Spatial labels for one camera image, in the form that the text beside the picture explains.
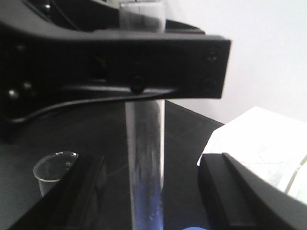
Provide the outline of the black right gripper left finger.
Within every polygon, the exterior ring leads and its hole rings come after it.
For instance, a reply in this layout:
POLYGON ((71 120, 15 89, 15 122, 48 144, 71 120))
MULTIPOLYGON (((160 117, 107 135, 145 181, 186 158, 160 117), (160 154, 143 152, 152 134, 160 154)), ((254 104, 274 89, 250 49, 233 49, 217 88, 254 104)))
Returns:
POLYGON ((94 230, 105 189, 105 158, 80 156, 11 230, 94 230))

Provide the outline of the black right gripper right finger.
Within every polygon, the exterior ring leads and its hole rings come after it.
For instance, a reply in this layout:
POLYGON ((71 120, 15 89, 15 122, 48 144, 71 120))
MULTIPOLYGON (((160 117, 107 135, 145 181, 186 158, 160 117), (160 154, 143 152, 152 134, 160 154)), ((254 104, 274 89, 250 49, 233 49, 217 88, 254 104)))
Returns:
POLYGON ((227 153, 201 156, 198 187, 211 230, 305 230, 307 206, 227 153))

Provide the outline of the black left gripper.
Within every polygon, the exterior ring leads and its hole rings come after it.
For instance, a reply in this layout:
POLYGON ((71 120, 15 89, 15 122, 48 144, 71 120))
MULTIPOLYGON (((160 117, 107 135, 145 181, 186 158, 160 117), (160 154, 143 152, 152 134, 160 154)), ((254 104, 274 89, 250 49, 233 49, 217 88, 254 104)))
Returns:
POLYGON ((167 20, 123 31, 102 0, 0 3, 0 138, 78 104, 222 96, 231 41, 167 20))

